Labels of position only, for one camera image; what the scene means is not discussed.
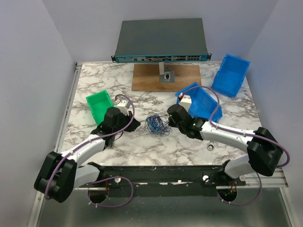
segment tangled wire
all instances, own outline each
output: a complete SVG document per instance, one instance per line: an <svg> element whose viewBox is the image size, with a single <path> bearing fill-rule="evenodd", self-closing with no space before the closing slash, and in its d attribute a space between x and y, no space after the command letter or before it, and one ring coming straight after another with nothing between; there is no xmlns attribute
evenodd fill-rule
<svg viewBox="0 0 303 227"><path fill-rule="evenodd" d="M156 135L166 135L172 131L171 127L169 127L169 122L164 122L161 117L157 114L148 116L145 120L145 131L149 131L150 134Z"/></svg>

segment plastic bin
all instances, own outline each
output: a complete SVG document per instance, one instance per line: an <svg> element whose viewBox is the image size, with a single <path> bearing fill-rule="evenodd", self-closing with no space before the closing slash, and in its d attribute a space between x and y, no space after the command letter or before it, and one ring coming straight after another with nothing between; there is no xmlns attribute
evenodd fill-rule
<svg viewBox="0 0 303 227"><path fill-rule="evenodd" d="M103 122L107 109L114 106L106 90L86 97L86 101L97 125Z"/></svg>
<svg viewBox="0 0 303 227"><path fill-rule="evenodd" d="M176 93L177 96L177 104L180 102L178 97L180 93L184 92L185 90L199 86L197 82L189 85L188 87L184 88L183 90ZM215 101L203 88L199 87L193 90L186 92L186 95L191 97L191 106L188 110L188 113L191 117L203 117L209 119L210 115L214 111L217 106L217 101ZM222 117L222 108L221 106L214 114L213 121L218 122Z"/></svg>
<svg viewBox="0 0 303 227"><path fill-rule="evenodd" d="M230 97L240 90L250 61L227 54L217 72L212 89Z"/></svg>

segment gray floor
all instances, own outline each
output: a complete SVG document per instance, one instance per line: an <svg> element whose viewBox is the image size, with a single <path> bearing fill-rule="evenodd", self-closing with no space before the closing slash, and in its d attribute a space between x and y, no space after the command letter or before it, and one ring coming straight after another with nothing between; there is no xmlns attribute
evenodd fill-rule
<svg viewBox="0 0 303 227"><path fill-rule="evenodd" d="M257 189L240 189L237 202L252 199ZM39 217L40 227L290 227L278 188L264 189L254 204L235 207L218 198L133 198L116 209L88 205L86 191L74 191L67 201L46 201ZM111 199L118 204L125 198Z"/></svg>

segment white marble surface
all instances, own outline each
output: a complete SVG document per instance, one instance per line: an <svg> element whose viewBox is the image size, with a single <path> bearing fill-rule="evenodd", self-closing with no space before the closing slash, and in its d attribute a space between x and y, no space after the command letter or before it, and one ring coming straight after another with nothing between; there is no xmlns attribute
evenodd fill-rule
<svg viewBox="0 0 303 227"><path fill-rule="evenodd" d="M200 66L202 84L211 86L220 63L195 64ZM62 151L82 142L96 128L86 97L101 90L107 90L112 101L117 94L128 95L134 102L135 118L139 121L150 114L166 114L167 108L176 103L173 92L131 91L133 69L133 64L83 64ZM220 124L253 130L261 125L246 80L235 98L220 95L220 101L223 110ZM112 148L99 152L88 162L125 166L219 165L227 159L244 155L244 152L220 143L215 143L215 149L209 151L206 148L208 141L190 139L178 129L173 129L169 136L158 136L149 134L143 126L135 132L125 132Z"/></svg>

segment wooden board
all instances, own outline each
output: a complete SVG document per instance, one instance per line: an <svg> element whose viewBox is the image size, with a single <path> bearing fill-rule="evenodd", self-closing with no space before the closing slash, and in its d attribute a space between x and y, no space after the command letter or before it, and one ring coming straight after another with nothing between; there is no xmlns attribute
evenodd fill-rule
<svg viewBox="0 0 303 227"><path fill-rule="evenodd" d="M132 91L173 91L177 92L197 82L201 85L198 65L164 65L175 72L175 83L159 82L158 64L135 64Z"/></svg>

